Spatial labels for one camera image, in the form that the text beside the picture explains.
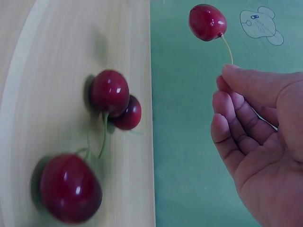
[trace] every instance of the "green tablecloth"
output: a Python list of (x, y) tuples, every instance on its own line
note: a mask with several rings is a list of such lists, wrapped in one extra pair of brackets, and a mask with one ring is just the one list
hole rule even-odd
[(255, 227), (210, 137), (215, 78), (230, 58), (222, 40), (191, 33), (201, 3), (225, 15), (235, 64), (293, 72), (303, 68), (303, 1), (151, 0), (157, 227)]

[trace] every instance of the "hand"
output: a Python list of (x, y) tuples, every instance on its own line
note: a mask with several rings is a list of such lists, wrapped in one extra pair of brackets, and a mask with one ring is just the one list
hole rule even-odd
[(303, 226), (303, 73), (226, 65), (217, 86), (211, 135), (241, 200), (264, 227)]

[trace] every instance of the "cartoon sticker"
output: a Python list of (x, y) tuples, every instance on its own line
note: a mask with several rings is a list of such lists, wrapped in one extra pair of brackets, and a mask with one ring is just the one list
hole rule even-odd
[(271, 44), (280, 46), (284, 38), (276, 30), (274, 18), (275, 13), (267, 7), (260, 7), (257, 12), (245, 10), (240, 13), (242, 28), (249, 37), (266, 37)]

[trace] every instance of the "wood grain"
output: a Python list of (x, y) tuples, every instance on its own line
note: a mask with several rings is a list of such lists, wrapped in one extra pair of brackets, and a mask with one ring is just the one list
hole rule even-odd
[(98, 153), (103, 125), (92, 120), (83, 88), (108, 68), (124, 74), (141, 102), (143, 135), (111, 134), (97, 167), (104, 200), (83, 226), (154, 227), (149, 1), (1, 4), (0, 227), (62, 226), (34, 206), (32, 173), (44, 156), (86, 147), (87, 133)]

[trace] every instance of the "cherry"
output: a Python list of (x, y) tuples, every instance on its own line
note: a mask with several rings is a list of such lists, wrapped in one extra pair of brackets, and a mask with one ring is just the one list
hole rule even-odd
[(122, 115), (117, 118), (110, 118), (109, 120), (121, 130), (131, 130), (139, 124), (141, 115), (141, 105), (138, 99), (130, 95), (128, 106)]
[(206, 4), (196, 5), (191, 9), (188, 23), (195, 36), (206, 42), (220, 38), (227, 29), (223, 14)]
[(102, 189), (80, 157), (62, 154), (46, 163), (40, 180), (40, 196), (55, 218), (79, 224), (97, 212), (102, 202)]
[(127, 108), (129, 88), (123, 75), (114, 70), (99, 73), (92, 81), (89, 99), (94, 108), (117, 117)]

